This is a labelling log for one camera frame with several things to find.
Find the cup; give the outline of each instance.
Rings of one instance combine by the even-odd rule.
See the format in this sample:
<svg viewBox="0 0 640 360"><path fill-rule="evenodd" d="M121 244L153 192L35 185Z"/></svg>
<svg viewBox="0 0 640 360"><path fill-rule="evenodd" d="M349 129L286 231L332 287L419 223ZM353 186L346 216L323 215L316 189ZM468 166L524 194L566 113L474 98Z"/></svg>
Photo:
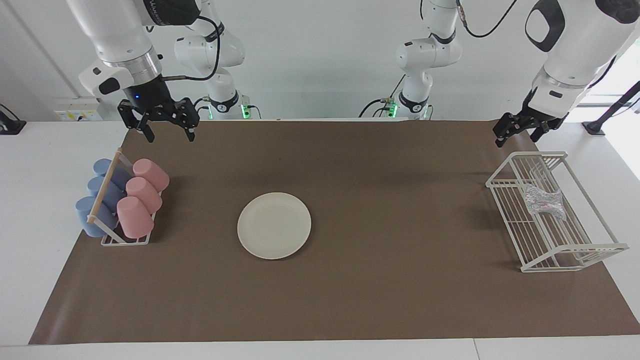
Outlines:
<svg viewBox="0 0 640 360"><path fill-rule="evenodd" d="M104 235L107 235L98 225L90 225L86 222L86 217L91 213L91 208L93 207L93 203L95 202L95 197L87 196L78 200L76 203L76 213L78 215L78 219L82 224L82 227L88 236L92 238L101 238ZM118 219L109 211L109 209L104 205L100 204L100 208L98 210L98 219L104 222L107 227L111 230L116 228L118 224Z"/></svg>
<svg viewBox="0 0 640 360"><path fill-rule="evenodd" d="M97 176L105 176L107 170L109 170L109 166L111 166L111 160L100 159L93 164L93 172L95 172ZM111 182L116 184L120 190L124 191L127 187L127 181L131 180L132 177L128 171L120 165L117 165L113 176L111 176Z"/></svg>
<svg viewBox="0 0 640 360"><path fill-rule="evenodd" d="M144 177L157 192L162 192L169 186L169 175L156 163L149 159L140 159L133 164L133 173L138 177Z"/></svg>
<svg viewBox="0 0 640 360"><path fill-rule="evenodd" d="M162 206L162 198L156 188L144 177L134 177L127 182L127 195L135 196L142 201L150 214L160 210Z"/></svg>
<svg viewBox="0 0 640 360"><path fill-rule="evenodd" d="M118 201L118 218L122 231L130 239L142 238L154 229L154 221L137 197L127 196Z"/></svg>
<svg viewBox="0 0 640 360"><path fill-rule="evenodd" d="M91 179L86 185L87 190L89 190L89 195L98 197L98 192L100 192L102 182L104 182L104 176L97 176ZM124 198L124 193L116 186L116 184L110 181L107 184L107 191L104 193L102 203L107 206L110 212L115 213L118 201L122 200L122 198Z"/></svg>

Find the wooden handle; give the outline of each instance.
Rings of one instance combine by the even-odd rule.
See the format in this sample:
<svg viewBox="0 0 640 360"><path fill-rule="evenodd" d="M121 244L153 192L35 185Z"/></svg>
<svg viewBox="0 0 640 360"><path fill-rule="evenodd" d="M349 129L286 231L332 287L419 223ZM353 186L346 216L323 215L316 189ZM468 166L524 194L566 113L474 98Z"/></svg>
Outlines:
<svg viewBox="0 0 640 360"><path fill-rule="evenodd" d="M104 174L104 180L102 185L100 186L100 191L98 191L98 195L95 197L95 202L93 203L93 207L91 208L91 212L89 216L87 216L87 223L93 225L95 219L98 216L98 211L100 210L100 205L102 205L102 200L104 199L104 194L107 192L107 187L109 186L109 182L113 177L113 173L120 162L120 156L122 155L122 148L119 147L116 151L116 154L113 156L113 160L111 160L111 164L107 169L107 173Z"/></svg>

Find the white wire dish rack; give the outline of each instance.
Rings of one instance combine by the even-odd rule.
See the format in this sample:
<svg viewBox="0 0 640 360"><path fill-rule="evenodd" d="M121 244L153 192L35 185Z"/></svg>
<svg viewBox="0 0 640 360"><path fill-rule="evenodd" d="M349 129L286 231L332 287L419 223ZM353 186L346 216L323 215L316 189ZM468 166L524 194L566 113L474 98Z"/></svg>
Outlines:
<svg viewBox="0 0 640 360"><path fill-rule="evenodd" d="M96 196L95 202L93 203L93 208L91 212L87 216L86 222L88 224L95 224L97 227L101 228L107 235L102 237L102 241L100 244L102 246L132 246L132 245L146 245L149 243L149 239L151 238L151 233L146 235L143 238L138 239L128 239L125 236L120 236L118 232L122 232L121 229L116 228L115 230L111 230L100 218L98 218L98 211L100 209L100 205L102 204L102 200L107 191L107 186L111 178L113 177L113 173L117 166L122 166L126 171L130 174L133 174L133 164L127 159L124 154L122 154L122 148L118 148L113 159L111 160L111 165L109 166L106 175L104 176L104 180L102 185L100 186L100 190L98 191L98 195ZM151 214L151 219L153 221L156 220L156 213Z"/></svg>
<svg viewBox="0 0 640 360"><path fill-rule="evenodd" d="M627 250L602 218L573 170L565 152L514 152L486 182L522 263L522 272L577 271ZM548 213L532 215L525 191L533 185L553 193L560 190L553 171L559 165L571 175L610 239L593 243L563 194L566 220Z"/></svg>

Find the white table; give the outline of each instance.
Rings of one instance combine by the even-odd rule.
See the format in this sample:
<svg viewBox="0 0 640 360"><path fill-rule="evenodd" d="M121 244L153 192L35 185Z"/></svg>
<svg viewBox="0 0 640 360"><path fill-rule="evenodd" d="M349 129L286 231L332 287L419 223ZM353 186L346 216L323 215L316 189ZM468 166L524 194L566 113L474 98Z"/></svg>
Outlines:
<svg viewBox="0 0 640 360"><path fill-rule="evenodd" d="M119 122L44 122L28 124L20 136L0 138L0 359L176 359L188 355L193 359L567 360L640 356L640 336L25 346L79 233L73 205L86 194L85 184L93 176L91 166L99 158L111 157L124 134ZM640 181L606 138L588 136L578 124L565 124L543 137L538 146L543 151L570 154L568 161L600 212L618 238L631 246L606 265L638 317L640 286L634 274L640 273Z"/></svg>

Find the round plate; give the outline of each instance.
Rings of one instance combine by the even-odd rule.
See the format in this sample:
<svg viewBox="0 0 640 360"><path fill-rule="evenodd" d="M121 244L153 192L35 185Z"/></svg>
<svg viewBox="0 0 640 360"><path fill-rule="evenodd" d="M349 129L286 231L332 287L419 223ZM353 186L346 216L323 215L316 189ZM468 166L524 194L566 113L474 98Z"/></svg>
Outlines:
<svg viewBox="0 0 640 360"><path fill-rule="evenodd" d="M288 193L268 193L253 199L238 219L242 246L267 260L286 258L300 250L310 233L309 210Z"/></svg>

